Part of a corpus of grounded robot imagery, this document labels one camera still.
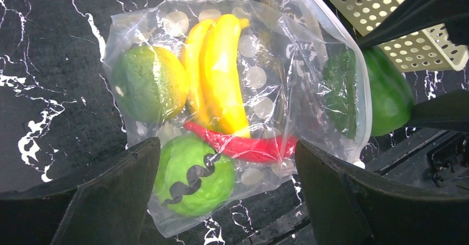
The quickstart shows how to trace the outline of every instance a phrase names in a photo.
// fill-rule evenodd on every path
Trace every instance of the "plastic basket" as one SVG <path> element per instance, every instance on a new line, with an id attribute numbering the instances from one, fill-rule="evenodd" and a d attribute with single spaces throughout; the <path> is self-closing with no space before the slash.
<path id="1" fill-rule="evenodd" d="M 366 35 L 404 0 L 329 0 L 361 34 Z M 444 25 L 437 25 L 379 46 L 401 72 L 456 70 L 466 66 L 467 46 L 448 40 Z"/>

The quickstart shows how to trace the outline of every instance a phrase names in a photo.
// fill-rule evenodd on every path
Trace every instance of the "countertop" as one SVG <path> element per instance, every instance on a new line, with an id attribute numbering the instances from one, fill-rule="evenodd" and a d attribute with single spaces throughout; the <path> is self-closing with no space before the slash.
<path id="1" fill-rule="evenodd" d="M 26 190 L 125 149 L 126 129 L 102 70 L 110 16 L 162 1 L 0 0 L 1 191 Z M 467 75 L 466 70 L 422 71 L 405 77 L 421 102 L 467 89 Z M 364 161 L 416 131 L 403 128 L 371 138 L 362 153 Z M 176 244 L 247 241 L 295 209 L 296 217 L 304 215 L 306 211 L 298 208 L 303 201 L 300 190 L 294 176 L 277 190 L 235 201 L 169 240 Z"/>

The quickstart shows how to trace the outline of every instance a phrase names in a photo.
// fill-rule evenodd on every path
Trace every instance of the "red pepper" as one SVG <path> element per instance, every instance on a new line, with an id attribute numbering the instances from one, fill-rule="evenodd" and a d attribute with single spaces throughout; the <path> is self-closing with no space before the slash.
<path id="1" fill-rule="evenodd" d="M 282 135 L 266 139 L 236 137 L 208 130 L 194 122 L 184 123 L 184 128 L 195 133 L 220 153 L 231 158 L 258 163 L 276 162 L 290 158 L 295 153 L 298 141 L 298 138 L 293 136 L 283 141 Z"/>

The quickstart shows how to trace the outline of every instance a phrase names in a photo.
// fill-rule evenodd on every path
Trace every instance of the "plastic bag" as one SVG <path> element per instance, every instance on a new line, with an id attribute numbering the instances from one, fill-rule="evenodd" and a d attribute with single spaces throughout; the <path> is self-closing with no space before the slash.
<path id="1" fill-rule="evenodd" d="M 128 145 L 161 140 L 148 209 L 165 237 L 289 180 L 298 139 L 353 163 L 369 138 L 364 59 L 344 27 L 321 0 L 262 2 L 112 17 L 103 67 Z"/>

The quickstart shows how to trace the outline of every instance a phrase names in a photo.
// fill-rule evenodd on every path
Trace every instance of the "banana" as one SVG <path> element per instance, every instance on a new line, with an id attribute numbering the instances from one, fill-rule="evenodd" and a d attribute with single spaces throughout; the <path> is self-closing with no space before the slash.
<path id="1" fill-rule="evenodd" d="M 210 25 L 200 51 L 200 79 L 217 129 L 250 138 L 236 63 L 239 36 L 247 26 L 247 19 L 232 14 L 224 14 Z"/>
<path id="2" fill-rule="evenodd" d="M 181 63 L 186 70 L 186 78 L 189 83 L 189 95 L 187 106 L 194 115 L 194 120 L 207 129 L 213 130 L 211 115 L 206 107 L 204 93 L 200 83 L 199 55 L 212 19 L 206 19 L 195 25 L 187 36 L 185 46 L 181 51 Z"/>

